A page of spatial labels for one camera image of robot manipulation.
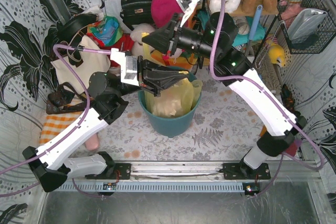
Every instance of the colorful cloth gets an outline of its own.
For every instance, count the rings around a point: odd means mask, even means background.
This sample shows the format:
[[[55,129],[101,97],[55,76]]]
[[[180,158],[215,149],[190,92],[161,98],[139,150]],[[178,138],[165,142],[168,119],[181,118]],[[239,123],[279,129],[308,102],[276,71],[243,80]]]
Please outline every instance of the colorful cloth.
[[[104,50],[111,50],[111,48],[118,48],[119,51],[131,51],[134,45],[134,41],[131,39],[130,34],[123,34],[121,38],[113,45],[109,47],[101,47]],[[111,60],[111,67],[118,67],[119,64]]]
[[[115,17],[105,16],[102,21],[88,26],[87,35],[96,41],[99,47],[109,47],[121,38],[122,29]]]
[[[71,123],[73,123],[81,113],[82,112],[72,112],[58,115],[47,115],[39,143],[48,143],[64,129],[66,129]]]

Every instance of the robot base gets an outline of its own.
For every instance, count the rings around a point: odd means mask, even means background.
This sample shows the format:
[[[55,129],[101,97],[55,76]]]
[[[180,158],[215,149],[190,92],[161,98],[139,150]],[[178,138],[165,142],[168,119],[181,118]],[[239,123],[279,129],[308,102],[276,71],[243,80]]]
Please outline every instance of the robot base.
[[[224,173],[224,178],[227,180],[266,180],[271,179],[271,174],[267,163],[262,163],[258,169],[252,170],[250,168],[248,173],[243,172],[242,163],[224,163],[223,169],[219,172]]]
[[[113,173],[103,172],[98,175],[86,175],[86,179],[107,179],[107,180],[128,180],[131,177],[131,164],[129,163],[116,163]]]

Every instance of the yellow plush toy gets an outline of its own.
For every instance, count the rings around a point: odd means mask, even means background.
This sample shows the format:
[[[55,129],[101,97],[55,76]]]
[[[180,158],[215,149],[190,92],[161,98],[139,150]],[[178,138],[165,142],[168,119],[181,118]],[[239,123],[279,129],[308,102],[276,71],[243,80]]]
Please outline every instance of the yellow plush toy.
[[[277,40],[267,39],[266,46],[269,46],[268,56],[272,64],[277,64],[280,67],[285,65],[285,50],[277,44]]]

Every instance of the fern pattern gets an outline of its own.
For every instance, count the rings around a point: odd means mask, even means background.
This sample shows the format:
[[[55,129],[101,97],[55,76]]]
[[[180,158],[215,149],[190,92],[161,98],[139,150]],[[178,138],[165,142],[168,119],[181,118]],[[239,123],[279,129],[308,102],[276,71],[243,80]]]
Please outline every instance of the fern pattern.
[[[201,144],[206,147],[209,147],[209,145],[216,146],[216,144],[219,144],[223,133],[224,131],[219,131],[215,129],[201,129],[201,132],[193,136],[194,144],[197,143],[199,147],[201,146]]]

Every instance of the patterned floor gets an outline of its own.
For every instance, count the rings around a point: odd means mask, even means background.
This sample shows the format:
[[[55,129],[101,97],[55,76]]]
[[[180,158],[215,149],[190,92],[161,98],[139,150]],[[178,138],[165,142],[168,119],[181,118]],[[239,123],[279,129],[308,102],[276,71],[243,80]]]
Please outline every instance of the patterned floor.
[[[262,122],[229,88],[199,70],[202,99],[192,125],[180,136],[158,134],[138,102],[137,94],[125,97],[130,104],[123,115],[99,133],[100,150],[116,160],[238,160],[255,145]],[[80,148],[76,156],[85,156]]]

